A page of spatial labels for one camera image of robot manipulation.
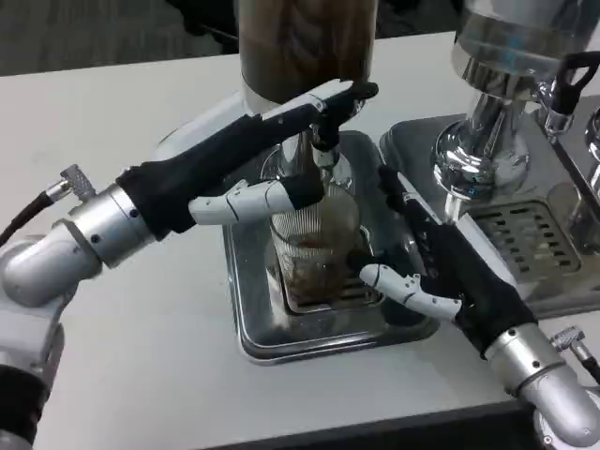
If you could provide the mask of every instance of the white table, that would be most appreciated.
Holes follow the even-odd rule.
[[[464,112],[472,91],[451,69],[453,38],[377,42],[371,79],[381,93],[349,128],[377,142],[396,122]],[[0,79],[0,223],[73,162],[106,187],[238,86],[237,56]],[[600,93],[600,81],[588,92]],[[27,231],[43,233],[74,204],[43,213]],[[599,320],[590,313],[543,327],[578,323],[600,354]],[[424,414],[508,400],[449,326],[411,344],[250,364],[233,332],[218,227],[171,236],[84,282],[63,323],[67,346],[39,450],[204,448],[392,419],[408,426]]]

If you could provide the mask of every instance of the robotic arm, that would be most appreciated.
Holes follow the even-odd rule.
[[[225,127],[194,121],[161,143],[174,156],[129,168],[98,194],[76,166],[62,172],[63,179],[0,235],[1,246],[71,191],[82,201],[46,236],[0,249],[0,448],[23,450],[33,444],[64,346],[59,318],[80,281],[196,223],[234,224],[318,202],[323,197],[318,175],[255,186],[242,180],[213,195],[222,191],[227,175],[263,150],[323,121],[341,124],[376,94],[374,83],[334,80],[266,114],[236,117]],[[215,130],[205,136],[204,126]]]
[[[441,223],[401,173],[383,166],[380,176],[388,205],[417,236],[427,275],[402,276],[364,253],[349,255],[351,269],[406,308],[457,326],[506,391],[535,406],[566,448],[598,442],[597,398],[579,385],[514,286],[489,268],[456,225]]]

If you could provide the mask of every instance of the brown liquid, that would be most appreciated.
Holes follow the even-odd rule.
[[[335,78],[366,80],[378,0],[242,0],[248,86],[284,103]]]

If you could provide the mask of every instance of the metal grate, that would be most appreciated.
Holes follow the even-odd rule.
[[[576,272],[578,255],[542,202],[519,202],[469,214],[498,249],[517,281]]]

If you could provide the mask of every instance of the gray carpet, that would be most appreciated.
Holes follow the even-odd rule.
[[[382,1],[378,36],[447,31],[457,21],[450,0],[421,0],[401,15]],[[212,37],[188,35],[164,0],[0,0],[0,76],[220,53]]]

